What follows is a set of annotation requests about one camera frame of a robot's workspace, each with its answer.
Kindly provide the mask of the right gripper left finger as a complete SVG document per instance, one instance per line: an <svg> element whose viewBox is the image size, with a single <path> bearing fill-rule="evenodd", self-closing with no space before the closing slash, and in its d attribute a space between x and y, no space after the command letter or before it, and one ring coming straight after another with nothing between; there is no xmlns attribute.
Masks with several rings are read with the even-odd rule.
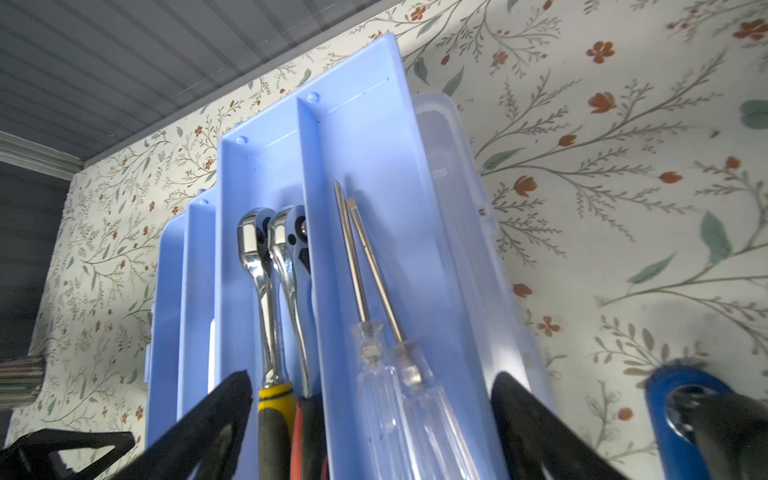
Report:
<svg viewBox="0 0 768 480"><path fill-rule="evenodd" d="M117 479L231 479L253 400L248 373L230 374Z"/></svg>

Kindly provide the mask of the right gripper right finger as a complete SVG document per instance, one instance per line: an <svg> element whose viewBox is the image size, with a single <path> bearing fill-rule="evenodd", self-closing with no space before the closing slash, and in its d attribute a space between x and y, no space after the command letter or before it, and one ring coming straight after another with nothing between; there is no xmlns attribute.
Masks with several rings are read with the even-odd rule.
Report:
<svg viewBox="0 0 768 480"><path fill-rule="evenodd" d="M491 405L512 479L623 477L509 373L495 377Z"/></svg>

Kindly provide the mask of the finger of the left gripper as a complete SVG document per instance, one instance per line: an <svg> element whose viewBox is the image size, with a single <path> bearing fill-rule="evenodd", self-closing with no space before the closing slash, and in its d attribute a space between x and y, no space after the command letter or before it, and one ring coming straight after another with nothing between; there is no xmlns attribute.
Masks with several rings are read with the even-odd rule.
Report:
<svg viewBox="0 0 768 480"><path fill-rule="evenodd" d="M2 479L96 479L135 446L124 432L78 432L43 429L27 434L1 451ZM80 471L68 467L61 451L110 447Z"/></svg>

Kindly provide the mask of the yellow black pliers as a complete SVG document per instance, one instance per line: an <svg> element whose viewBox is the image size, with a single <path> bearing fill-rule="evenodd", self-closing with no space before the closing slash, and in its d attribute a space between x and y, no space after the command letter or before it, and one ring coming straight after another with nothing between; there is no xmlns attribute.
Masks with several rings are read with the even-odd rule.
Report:
<svg viewBox="0 0 768 480"><path fill-rule="evenodd" d="M268 224L275 212L267 207L246 213L237 227L238 252L252 278L259 323L257 345L261 352L262 382L258 392L258 477L288 479L291 436L296 399L285 363L282 324L275 297Z"/></svg>

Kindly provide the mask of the white blue tool box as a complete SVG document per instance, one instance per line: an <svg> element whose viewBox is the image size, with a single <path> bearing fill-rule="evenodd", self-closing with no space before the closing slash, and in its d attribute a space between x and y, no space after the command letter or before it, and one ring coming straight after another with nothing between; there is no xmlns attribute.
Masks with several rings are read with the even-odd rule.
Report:
<svg viewBox="0 0 768 480"><path fill-rule="evenodd" d="M299 204L308 220L313 341L330 474L372 477L359 422L358 321L334 189L356 200L393 309L445 390L483 479L508 475L490 389L508 372L554 402L536 342L518 318L496 248L498 225L445 93L409 92L385 35L227 133L216 184L164 228L147 362L146 435L159 440L217 383L262 380L257 300L239 220Z"/></svg>

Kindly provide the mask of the black handled screwdriver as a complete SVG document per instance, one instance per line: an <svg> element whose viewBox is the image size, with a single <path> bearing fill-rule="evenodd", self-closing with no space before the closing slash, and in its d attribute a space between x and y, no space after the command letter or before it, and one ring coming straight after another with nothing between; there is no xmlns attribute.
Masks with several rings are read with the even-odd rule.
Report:
<svg viewBox="0 0 768 480"><path fill-rule="evenodd" d="M286 206L268 224L268 248L293 328L301 391L293 426L290 477L330 477L305 208Z"/></svg>

